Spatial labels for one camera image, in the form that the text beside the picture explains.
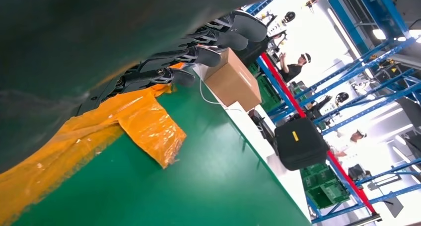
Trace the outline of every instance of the green plastic crate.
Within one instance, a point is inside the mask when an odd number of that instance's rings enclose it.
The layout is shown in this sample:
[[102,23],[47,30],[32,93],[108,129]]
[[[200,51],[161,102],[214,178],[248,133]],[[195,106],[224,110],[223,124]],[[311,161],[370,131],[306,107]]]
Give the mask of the green plastic crate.
[[305,194],[316,205],[318,209],[325,209],[332,206],[332,201],[327,197],[321,188],[305,191]]
[[305,190],[319,186],[319,181],[315,175],[303,177],[302,182]]
[[342,183],[335,179],[321,185],[321,188],[330,199],[330,201],[332,201],[333,205],[350,199],[350,194],[342,185]]
[[320,172],[325,171],[326,169],[330,169],[329,166],[325,163],[321,163],[321,164],[314,164],[311,165],[309,167],[306,168],[306,170],[310,173],[310,174],[318,174]]
[[257,77],[256,79],[257,83],[259,84],[260,95],[262,97],[262,108],[266,112],[269,112],[272,109],[278,107],[281,103],[281,98],[274,90],[269,80],[263,75]]
[[306,195],[319,209],[350,199],[346,188],[326,164],[315,164],[302,169],[301,177]]
[[252,63],[249,67],[248,67],[250,73],[254,76],[255,74],[259,73],[259,66],[257,65],[257,63]]

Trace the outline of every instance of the black t-shirt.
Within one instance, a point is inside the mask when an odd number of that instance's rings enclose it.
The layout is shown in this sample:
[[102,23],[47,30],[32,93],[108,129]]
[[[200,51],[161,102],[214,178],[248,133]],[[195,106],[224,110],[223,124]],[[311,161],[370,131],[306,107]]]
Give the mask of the black t-shirt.
[[283,71],[283,70],[279,70],[279,74],[282,76],[283,81],[285,81],[285,83],[290,82],[299,73],[301,73],[301,68],[302,68],[302,66],[296,65],[296,64],[287,65],[287,66],[288,66],[288,69],[289,69],[288,73],[285,73],[285,71]]

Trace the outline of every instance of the person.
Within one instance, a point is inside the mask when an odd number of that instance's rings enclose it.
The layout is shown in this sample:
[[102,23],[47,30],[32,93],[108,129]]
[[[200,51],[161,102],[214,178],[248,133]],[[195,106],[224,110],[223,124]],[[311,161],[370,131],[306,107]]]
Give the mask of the person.
[[356,147],[359,140],[367,137],[367,134],[363,133],[361,130],[357,130],[351,135],[351,137],[343,134],[339,131],[336,131],[338,141],[335,146],[333,146],[335,151],[335,156],[339,159],[344,157],[353,157],[356,155]]
[[301,73],[303,65],[311,62],[311,56],[308,53],[301,54],[300,58],[298,58],[298,63],[291,65],[287,65],[285,63],[285,56],[285,53],[281,53],[279,56],[281,60],[281,69],[279,70],[279,74],[282,76],[283,81],[288,83]]

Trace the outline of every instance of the white cable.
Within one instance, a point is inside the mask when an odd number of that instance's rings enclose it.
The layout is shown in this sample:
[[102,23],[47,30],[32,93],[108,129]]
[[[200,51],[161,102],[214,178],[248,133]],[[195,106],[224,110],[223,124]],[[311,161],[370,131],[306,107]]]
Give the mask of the white cable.
[[202,82],[203,82],[203,79],[202,79],[202,69],[201,69],[201,66],[199,66],[199,65],[197,65],[197,68],[199,69],[199,91],[200,91],[200,95],[202,96],[202,99],[203,99],[205,102],[208,102],[208,103],[211,103],[211,104],[218,104],[218,105],[221,105],[222,107],[225,107],[225,106],[223,106],[221,103],[219,103],[219,102],[212,102],[212,101],[209,101],[209,100],[207,100],[207,99],[203,96],[203,92],[202,92]]

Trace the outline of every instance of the yellow label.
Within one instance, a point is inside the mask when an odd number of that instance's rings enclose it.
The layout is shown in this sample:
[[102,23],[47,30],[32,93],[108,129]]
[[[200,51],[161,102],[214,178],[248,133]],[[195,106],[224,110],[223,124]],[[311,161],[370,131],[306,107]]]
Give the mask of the yellow label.
[[297,142],[299,140],[298,136],[297,136],[297,133],[295,131],[292,131],[292,135],[294,136],[294,139]]

